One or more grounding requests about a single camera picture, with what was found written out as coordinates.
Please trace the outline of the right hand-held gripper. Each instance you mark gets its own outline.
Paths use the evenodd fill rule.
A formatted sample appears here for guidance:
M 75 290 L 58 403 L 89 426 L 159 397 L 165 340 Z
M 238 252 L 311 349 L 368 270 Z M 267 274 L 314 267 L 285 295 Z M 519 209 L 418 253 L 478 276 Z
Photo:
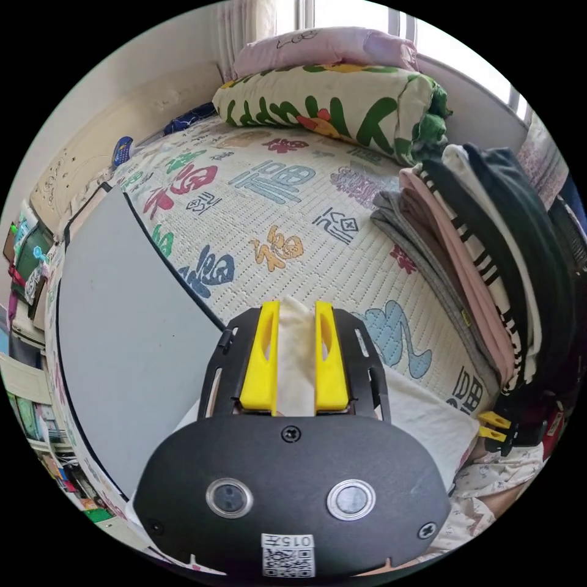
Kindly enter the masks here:
M 508 396 L 498 401 L 497 413 L 487 411 L 478 416 L 479 422 L 483 425 L 509 427 L 506 434 L 480 426 L 479 437 L 500 443 L 499 453 L 506 457 L 513 448 L 537 446 L 546 433 L 552 413 L 553 398 L 551 396 L 533 399 L 522 397 L 515 399 Z

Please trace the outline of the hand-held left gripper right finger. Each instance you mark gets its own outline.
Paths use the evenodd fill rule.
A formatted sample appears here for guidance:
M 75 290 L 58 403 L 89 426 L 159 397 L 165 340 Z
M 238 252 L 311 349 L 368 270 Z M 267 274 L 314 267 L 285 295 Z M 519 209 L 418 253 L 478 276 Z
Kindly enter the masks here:
M 349 404 L 341 345 L 331 303 L 315 304 L 314 410 L 343 412 Z

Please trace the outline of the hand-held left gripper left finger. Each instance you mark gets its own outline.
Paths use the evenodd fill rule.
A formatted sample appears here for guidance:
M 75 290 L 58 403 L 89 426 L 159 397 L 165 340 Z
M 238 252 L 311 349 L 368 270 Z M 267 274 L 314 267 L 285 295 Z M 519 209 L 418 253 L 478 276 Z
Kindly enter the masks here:
M 277 414 L 279 301 L 262 304 L 240 404 L 249 412 Z

